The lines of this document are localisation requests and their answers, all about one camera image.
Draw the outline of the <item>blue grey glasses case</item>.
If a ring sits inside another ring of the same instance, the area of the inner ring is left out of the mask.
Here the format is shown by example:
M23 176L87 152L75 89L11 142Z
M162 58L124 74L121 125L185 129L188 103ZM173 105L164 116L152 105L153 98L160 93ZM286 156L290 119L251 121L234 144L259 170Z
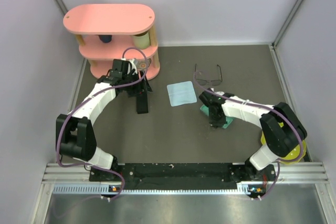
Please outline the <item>blue grey glasses case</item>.
M200 110L208 117L208 119L209 119L209 111L208 111L208 106L206 106L206 105L202 105L201 106L201 108L200 108ZM233 122L233 118L232 117L230 117L230 116L226 116L226 124L223 126L223 127L221 127L221 128L223 128L223 129L226 129L226 128L228 128L229 126L230 126L230 124Z

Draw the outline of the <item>black glasses case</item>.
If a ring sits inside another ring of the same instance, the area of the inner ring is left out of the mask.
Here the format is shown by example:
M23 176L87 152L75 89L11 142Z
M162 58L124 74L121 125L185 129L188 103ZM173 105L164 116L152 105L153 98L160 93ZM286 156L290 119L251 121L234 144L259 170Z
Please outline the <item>black glasses case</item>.
M141 93L136 97L136 110L137 114L147 114L149 112L147 93Z

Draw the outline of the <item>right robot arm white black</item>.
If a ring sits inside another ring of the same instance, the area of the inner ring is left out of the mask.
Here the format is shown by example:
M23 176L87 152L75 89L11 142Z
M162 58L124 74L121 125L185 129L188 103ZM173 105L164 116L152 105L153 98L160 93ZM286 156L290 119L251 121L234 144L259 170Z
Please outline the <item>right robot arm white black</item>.
M240 119L262 130L265 143L245 161L240 174L233 173L235 176L256 180L271 163L284 162L287 156L290 162L296 162L304 156L303 141L307 131L287 103L263 105L213 89L202 92L199 99L207 108L213 128L225 128L232 119Z

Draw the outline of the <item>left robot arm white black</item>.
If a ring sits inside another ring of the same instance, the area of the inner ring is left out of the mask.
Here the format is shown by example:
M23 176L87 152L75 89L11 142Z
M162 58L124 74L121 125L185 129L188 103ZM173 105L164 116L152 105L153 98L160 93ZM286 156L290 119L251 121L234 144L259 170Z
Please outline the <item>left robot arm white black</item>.
M56 119L56 152L90 166L101 168L107 180L119 174L117 158L97 146L93 125L105 107L117 96L126 92L136 98L137 114L149 111L148 92L152 89L145 70L137 69L136 59L115 59L112 68L102 75L90 94L69 114Z

